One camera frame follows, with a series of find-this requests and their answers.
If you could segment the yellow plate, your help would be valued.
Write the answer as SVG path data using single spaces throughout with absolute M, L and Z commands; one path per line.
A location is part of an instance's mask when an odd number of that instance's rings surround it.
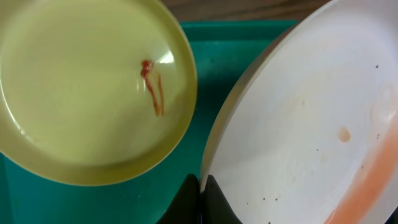
M 1 152 L 48 180 L 133 179 L 193 118 L 190 44 L 160 1 L 2 1 Z

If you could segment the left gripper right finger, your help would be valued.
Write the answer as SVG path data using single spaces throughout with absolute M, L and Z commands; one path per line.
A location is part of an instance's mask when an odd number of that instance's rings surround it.
M 208 176 L 203 192 L 203 222 L 206 224 L 242 224 L 212 175 Z

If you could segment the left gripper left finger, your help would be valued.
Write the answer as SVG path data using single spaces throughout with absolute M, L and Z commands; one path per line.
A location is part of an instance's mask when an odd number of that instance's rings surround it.
M 200 203 L 199 182 L 194 174 L 188 174 L 157 224 L 196 224 Z

